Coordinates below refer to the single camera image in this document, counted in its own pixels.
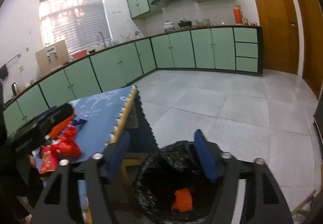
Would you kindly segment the cardboard box on counter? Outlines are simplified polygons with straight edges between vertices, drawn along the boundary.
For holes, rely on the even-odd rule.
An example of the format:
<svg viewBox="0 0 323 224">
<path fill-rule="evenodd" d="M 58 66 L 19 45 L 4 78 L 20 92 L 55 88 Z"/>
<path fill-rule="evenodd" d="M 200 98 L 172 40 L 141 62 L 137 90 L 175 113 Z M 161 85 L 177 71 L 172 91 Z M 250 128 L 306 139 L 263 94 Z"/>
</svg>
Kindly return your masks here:
<svg viewBox="0 0 323 224">
<path fill-rule="evenodd" d="M 35 53 L 41 76 L 46 76 L 69 61 L 65 40 L 54 43 Z"/>
</svg>

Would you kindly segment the blue table mat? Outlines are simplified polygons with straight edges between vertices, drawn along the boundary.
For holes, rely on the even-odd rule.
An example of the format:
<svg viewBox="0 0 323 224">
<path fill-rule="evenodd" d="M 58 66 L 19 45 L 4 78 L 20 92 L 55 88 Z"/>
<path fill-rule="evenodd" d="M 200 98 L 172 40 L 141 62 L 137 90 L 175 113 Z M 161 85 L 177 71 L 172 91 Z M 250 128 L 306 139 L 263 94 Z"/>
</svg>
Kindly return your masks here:
<svg viewBox="0 0 323 224">
<path fill-rule="evenodd" d="M 102 152 L 109 142 L 116 139 L 115 133 L 120 128 L 122 119 L 125 118 L 125 110 L 135 90 L 136 86 L 132 85 L 71 101 L 73 115 L 55 126 L 45 137 L 47 142 L 42 146 L 53 144 L 66 127 L 73 125 L 78 130 L 75 142 L 81 150 L 81 155 L 78 158 L 60 157 L 59 159 L 66 158 L 72 163 L 77 163 Z M 41 147 L 36 150 L 38 171 L 42 163 Z M 46 185 L 48 179 L 41 178 L 41 182 Z"/>
</svg>

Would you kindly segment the wall towel rail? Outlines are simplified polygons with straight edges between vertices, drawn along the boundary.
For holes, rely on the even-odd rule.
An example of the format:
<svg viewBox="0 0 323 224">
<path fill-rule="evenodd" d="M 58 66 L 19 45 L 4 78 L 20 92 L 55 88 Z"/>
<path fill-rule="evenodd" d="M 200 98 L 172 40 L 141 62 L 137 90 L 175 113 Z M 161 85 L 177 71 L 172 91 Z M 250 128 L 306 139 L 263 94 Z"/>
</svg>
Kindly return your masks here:
<svg viewBox="0 0 323 224">
<path fill-rule="evenodd" d="M 20 58 L 20 57 L 21 57 L 21 53 L 18 53 L 17 55 L 15 55 L 14 57 L 12 57 L 10 60 L 8 60 L 4 65 L 8 65 L 10 62 L 12 62 L 16 58 Z"/>
</svg>

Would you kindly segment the white cooking pot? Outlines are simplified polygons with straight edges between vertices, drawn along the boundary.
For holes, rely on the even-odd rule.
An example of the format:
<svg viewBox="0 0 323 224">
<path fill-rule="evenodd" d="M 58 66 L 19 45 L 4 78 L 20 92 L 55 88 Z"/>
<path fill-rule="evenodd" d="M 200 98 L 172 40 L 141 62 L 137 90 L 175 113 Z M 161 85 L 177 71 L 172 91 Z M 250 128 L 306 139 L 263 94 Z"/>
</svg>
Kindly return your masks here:
<svg viewBox="0 0 323 224">
<path fill-rule="evenodd" d="M 174 23 L 173 22 L 170 22 L 170 21 L 166 21 L 164 24 L 163 24 L 163 28 L 164 28 L 164 32 L 172 32 L 172 31 L 175 31 L 176 28 L 174 26 Z"/>
</svg>

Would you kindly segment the orange foam net sleeve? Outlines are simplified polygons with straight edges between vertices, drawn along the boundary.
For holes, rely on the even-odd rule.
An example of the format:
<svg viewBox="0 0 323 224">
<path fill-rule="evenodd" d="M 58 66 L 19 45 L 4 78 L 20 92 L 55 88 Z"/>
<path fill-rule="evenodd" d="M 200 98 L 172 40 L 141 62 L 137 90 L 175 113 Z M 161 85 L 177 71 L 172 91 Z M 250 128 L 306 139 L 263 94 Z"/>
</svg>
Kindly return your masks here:
<svg viewBox="0 0 323 224">
<path fill-rule="evenodd" d="M 175 200 L 171 210 L 177 210 L 181 213 L 193 210 L 193 199 L 190 189 L 184 188 L 175 191 Z"/>
</svg>

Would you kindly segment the black wok pan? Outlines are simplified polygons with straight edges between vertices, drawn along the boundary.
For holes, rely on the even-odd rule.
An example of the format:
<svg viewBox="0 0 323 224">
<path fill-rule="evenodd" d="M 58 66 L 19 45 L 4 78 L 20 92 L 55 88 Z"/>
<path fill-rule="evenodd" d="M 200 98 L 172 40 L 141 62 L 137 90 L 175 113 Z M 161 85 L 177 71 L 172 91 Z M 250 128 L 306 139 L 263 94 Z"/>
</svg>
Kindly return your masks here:
<svg viewBox="0 0 323 224">
<path fill-rule="evenodd" d="M 180 20 L 178 23 L 178 26 L 180 27 L 180 29 L 188 29 L 192 27 L 192 22 L 186 19 L 182 19 Z"/>
</svg>

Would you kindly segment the orange thermos flask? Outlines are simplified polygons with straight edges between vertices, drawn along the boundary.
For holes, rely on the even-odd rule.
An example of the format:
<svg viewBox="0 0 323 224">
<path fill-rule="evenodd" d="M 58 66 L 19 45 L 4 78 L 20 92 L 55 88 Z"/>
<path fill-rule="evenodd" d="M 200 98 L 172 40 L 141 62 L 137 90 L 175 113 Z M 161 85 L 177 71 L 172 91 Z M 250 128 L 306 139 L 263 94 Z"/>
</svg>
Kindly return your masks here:
<svg viewBox="0 0 323 224">
<path fill-rule="evenodd" d="M 234 19 L 235 19 L 235 23 L 237 25 L 242 25 L 243 24 L 243 15 L 242 15 L 242 11 L 241 11 L 241 6 L 238 4 L 235 4 L 233 7 L 233 13 L 234 13 Z"/>
</svg>

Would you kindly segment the window with white blinds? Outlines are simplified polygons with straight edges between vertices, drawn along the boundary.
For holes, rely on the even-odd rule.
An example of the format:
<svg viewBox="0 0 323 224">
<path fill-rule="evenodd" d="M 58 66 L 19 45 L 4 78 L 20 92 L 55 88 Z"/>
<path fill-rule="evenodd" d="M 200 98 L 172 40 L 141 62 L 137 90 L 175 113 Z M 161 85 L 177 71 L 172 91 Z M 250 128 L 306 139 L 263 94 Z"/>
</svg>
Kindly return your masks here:
<svg viewBox="0 0 323 224">
<path fill-rule="evenodd" d="M 104 0 L 39 0 L 39 19 L 45 47 L 65 40 L 72 54 L 97 45 L 98 32 L 112 43 Z"/>
</svg>

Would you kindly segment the black trash bin bag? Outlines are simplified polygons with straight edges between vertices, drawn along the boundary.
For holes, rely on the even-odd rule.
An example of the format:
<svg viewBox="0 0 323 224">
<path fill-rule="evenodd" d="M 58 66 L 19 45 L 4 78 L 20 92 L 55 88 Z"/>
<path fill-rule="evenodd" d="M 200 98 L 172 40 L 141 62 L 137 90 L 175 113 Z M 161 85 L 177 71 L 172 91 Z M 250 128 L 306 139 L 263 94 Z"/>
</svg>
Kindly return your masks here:
<svg viewBox="0 0 323 224">
<path fill-rule="evenodd" d="M 229 223 L 232 210 L 223 204 L 224 168 L 211 181 L 193 142 L 180 141 L 149 154 L 132 184 L 141 211 L 153 223 Z M 192 210 L 174 209 L 176 191 L 188 189 Z"/>
</svg>

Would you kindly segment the chrome sink faucet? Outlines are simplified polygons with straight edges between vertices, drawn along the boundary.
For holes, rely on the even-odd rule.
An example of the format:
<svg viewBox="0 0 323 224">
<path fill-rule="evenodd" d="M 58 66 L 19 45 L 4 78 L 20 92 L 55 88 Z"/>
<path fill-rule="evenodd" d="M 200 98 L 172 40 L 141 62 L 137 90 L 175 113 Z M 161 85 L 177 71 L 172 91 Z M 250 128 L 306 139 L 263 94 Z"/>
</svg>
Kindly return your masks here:
<svg viewBox="0 0 323 224">
<path fill-rule="evenodd" d="M 102 49 L 106 49 L 107 45 L 104 39 L 104 35 L 102 34 L 102 32 L 98 32 L 98 38 L 97 38 L 97 45 L 101 45 Z"/>
</svg>

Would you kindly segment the dark hanging towel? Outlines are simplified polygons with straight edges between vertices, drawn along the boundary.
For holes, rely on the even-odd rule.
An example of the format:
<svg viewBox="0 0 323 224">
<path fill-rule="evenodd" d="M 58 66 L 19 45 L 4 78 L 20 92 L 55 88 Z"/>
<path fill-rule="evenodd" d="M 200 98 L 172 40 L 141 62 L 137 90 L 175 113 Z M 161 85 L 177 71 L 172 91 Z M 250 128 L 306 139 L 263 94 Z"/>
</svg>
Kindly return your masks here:
<svg viewBox="0 0 323 224">
<path fill-rule="evenodd" d="M 7 65 L 4 64 L 1 68 L 0 68 L 0 79 L 1 80 L 5 80 L 8 77 L 8 69 L 7 69 Z"/>
</svg>

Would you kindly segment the red plastic basin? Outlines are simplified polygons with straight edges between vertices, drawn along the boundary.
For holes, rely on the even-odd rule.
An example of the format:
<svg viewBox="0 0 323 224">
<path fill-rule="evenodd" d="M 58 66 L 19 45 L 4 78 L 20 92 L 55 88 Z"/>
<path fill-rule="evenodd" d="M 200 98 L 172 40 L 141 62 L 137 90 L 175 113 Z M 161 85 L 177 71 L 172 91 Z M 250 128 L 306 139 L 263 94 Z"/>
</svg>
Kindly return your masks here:
<svg viewBox="0 0 323 224">
<path fill-rule="evenodd" d="M 81 50 L 81 51 L 78 51 L 77 53 L 73 54 L 72 55 L 72 58 L 73 59 L 80 59 L 80 58 L 83 58 L 83 57 L 86 57 L 87 56 L 87 50 Z"/>
</svg>

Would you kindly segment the green lower kitchen cabinets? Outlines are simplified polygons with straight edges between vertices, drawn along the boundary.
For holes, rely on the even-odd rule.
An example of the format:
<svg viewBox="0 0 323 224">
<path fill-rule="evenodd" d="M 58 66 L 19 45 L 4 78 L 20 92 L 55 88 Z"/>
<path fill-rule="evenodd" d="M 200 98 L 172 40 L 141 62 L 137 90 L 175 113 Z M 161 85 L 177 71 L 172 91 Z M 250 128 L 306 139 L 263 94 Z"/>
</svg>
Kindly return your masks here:
<svg viewBox="0 0 323 224">
<path fill-rule="evenodd" d="M 4 111 L 8 133 L 55 105 L 122 88 L 157 70 L 262 75 L 259 26 L 216 26 L 160 34 L 100 50 L 58 68 Z"/>
</svg>

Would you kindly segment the brown wooden door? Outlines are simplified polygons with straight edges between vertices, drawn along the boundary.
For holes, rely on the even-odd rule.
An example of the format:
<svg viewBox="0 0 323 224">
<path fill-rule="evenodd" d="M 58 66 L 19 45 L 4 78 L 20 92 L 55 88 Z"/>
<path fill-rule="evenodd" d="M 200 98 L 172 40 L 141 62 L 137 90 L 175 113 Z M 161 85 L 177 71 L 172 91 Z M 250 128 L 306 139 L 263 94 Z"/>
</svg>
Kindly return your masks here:
<svg viewBox="0 0 323 224">
<path fill-rule="evenodd" d="M 255 0 L 263 30 L 264 68 L 297 74 L 299 35 L 293 0 Z"/>
</svg>

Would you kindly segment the red snack wrapper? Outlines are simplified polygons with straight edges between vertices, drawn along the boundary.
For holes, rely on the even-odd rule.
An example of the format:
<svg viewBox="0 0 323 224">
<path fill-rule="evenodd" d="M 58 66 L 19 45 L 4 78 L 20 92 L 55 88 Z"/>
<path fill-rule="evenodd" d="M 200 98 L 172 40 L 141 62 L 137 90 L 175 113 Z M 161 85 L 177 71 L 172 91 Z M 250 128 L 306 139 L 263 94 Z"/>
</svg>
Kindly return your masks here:
<svg viewBox="0 0 323 224">
<path fill-rule="evenodd" d="M 42 163 L 39 170 L 41 178 L 48 179 L 53 174 L 59 164 L 60 157 L 78 158 L 81 155 L 81 150 L 75 142 L 77 133 L 76 126 L 68 126 L 62 134 L 57 136 L 53 144 L 41 147 Z"/>
</svg>

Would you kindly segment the steel electric kettle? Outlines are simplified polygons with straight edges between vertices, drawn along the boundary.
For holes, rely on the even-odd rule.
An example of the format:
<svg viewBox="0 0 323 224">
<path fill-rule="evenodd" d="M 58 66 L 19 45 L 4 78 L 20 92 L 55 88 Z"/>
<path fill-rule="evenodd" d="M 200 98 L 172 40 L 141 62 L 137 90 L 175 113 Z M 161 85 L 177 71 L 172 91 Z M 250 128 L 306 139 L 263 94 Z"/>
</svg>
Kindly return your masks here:
<svg viewBox="0 0 323 224">
<path fill-rule="evenodd" d="M 14 96 L 17 96 L 21 92 L 21 88 L 18 83 L 12 83 L 12 92 Z"/>
</svg>

